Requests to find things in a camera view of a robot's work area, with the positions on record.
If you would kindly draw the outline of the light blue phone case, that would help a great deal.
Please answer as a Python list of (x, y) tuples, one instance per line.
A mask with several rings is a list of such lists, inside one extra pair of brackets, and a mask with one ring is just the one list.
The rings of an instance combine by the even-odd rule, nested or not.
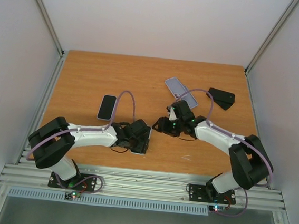
[(151, 134), (152, 127), (148, 127), (148, 132), (137, 138), (137, 144), (130, 149), (130, 152), (136, 155), (145, 155), (149, 147)]

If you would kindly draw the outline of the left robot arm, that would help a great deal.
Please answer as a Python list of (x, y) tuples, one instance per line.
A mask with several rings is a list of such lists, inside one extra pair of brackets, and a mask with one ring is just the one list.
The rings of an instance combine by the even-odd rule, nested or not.
[(82, 126), (58, 117), (30, 134), (31, 150), (26, 160), (33, 161), (38, 169), (50, 169), (66, 187), (75, 188), (79, 185), (80, 173), (75, 161), (66, 156), (70, 150), (90, 146), (118, 147), (143, 155), (148, 149), (151, 129), (142, 119), (133, 123)]

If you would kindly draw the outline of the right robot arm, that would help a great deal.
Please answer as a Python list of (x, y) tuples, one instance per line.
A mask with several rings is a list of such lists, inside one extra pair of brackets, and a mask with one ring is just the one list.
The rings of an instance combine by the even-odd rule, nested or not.
[(159, 133), (179, 137), (181, 133), (207, 142), (230, 158), (231, 170), (221, 173), (205, 186), (206, 196), (218, 201), (227, 191), (242, 188), (248, 190), (266, 178), (272, 178), (273, 167), (262, 142), (255, 135), (243, 137), (231, 133), (204, 116), (197, 116), (186, 101), (177, 101), (167, 107), (168, 117), (160, 117), (153, 125)]

